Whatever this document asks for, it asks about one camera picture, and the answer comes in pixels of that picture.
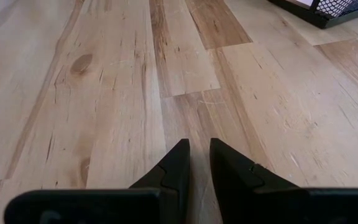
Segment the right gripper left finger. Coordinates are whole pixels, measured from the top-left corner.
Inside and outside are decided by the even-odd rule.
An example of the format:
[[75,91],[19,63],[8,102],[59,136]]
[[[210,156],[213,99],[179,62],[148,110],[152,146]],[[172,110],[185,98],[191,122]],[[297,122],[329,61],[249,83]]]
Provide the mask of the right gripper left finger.
[[13,198],[5,224],[185,224],[190,142],[181,139],[127,189],[33,190]]

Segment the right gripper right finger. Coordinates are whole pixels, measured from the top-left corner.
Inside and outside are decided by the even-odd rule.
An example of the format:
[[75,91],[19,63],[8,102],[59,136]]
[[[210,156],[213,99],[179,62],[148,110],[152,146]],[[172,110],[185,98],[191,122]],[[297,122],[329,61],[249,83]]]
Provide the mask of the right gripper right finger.
[[358,224],[358,188],[299,187],[218,138],[209,157],[224,224]]

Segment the black mesh desk organizer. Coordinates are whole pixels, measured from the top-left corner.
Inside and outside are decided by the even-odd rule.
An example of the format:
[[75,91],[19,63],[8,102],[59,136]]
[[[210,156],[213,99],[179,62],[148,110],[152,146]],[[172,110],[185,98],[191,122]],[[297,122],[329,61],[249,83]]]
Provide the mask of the black mesh desk organizer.
[[358,0],[268,1],[320,29],[358,18]]

